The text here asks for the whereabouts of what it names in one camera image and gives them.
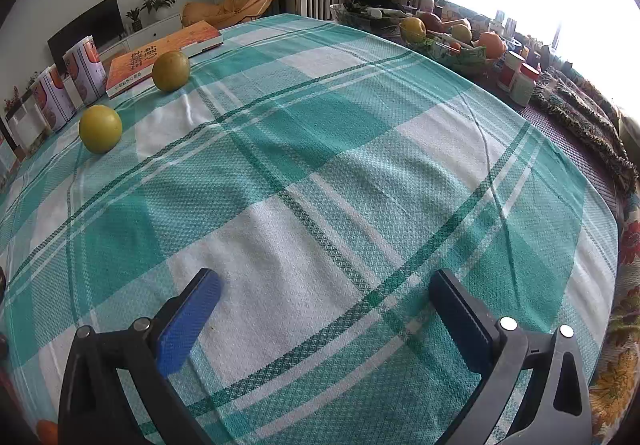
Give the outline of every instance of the yellow fruit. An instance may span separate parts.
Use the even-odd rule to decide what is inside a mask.
[[[106,105],[89,107],[78,125],[80,139],[89,151],[103,154],[115,147],[122,136],[122,122],[117,112]]]
[[[400,34],[409,43],[421,43],[427,35],[427,30],[417,17],[409,17],[400,23]]]
[[[456,24],[455,26],[452,26],[451,36],[455,38],[455,40],[459,40],[465,44],[469,44],[471,42],[471,30],[464,24]]]
[[[181,51],[167,51],[154,62],[151,77],[154,84],[164,92],[180,89],[189,80],[189,59]]]

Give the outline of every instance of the purple mat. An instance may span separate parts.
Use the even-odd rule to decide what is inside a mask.
[[[589,149],[572,133],[563,126],[558,125],[548,116],[545,116],[534,106],[529,105],[518,112],[529,123],[540,129],[580,169],[594,189],[602,196],[605,203],[607,203],[616,221],[620,221],[622,219],[622,197],[620,191],[616,188],[613,178],[607,174],[604,165],[598,158],[592,155]]]

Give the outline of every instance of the floral fabric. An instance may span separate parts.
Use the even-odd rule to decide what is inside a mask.
[[[591,380],[593,443],[615,435],[640,381],[640,187],[628,195],[609,326]]]

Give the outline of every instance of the orange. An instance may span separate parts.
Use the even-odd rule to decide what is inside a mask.
[[[58,425],[49,420],[39,420],[36,434],[43,445],[58,445]]]
[[[486,47],[486,57],[488,59],[498,59],[506,50],[506,46],[502,42],[500,35],[492,31],[482,33],[478,43]]]

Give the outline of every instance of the book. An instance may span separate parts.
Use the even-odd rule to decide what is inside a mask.
[[[201,20],[125,53],[111,61],[107,79],[107,95],[113,98],[117,94],[149,78],[156,59],[167,51],[182,51],[187,57],[193,57],[203,51],[222,44],[222,35],[211,24]]]

